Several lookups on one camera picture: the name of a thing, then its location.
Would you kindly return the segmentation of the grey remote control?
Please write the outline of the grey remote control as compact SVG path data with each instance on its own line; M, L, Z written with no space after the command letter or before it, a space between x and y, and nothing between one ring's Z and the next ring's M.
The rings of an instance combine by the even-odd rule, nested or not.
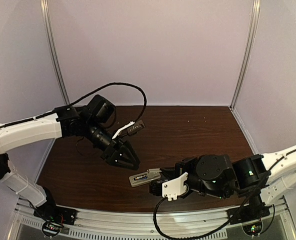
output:
M158 180L161 178L161 169L151 168L143 173L135 174L129 177L131 187L135 188Z

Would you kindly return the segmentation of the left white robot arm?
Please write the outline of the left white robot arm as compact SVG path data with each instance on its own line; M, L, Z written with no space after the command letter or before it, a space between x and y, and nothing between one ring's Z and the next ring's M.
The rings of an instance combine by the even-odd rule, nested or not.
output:
M9 150L48 139L83 137L102 151L107 164L137 170L140 161L131 144L122 140L119 130L111 134L103 127L115 109L97 94L82 107L61 106L40 116L0 124L0 182L26 198L43 218L53 220L60 212L51 192L19 173L10 163Z

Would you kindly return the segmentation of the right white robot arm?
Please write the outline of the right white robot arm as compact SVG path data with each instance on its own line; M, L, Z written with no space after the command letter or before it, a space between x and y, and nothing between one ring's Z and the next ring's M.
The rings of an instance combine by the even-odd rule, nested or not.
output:
M174 201L193 192L227 199L247 198L241 210L229 210L233 220L265 217L269 207L296 186L296 145L271 153L256 154L232 162L228 155L202 155L160 169L161 178L149 184L149 192Z

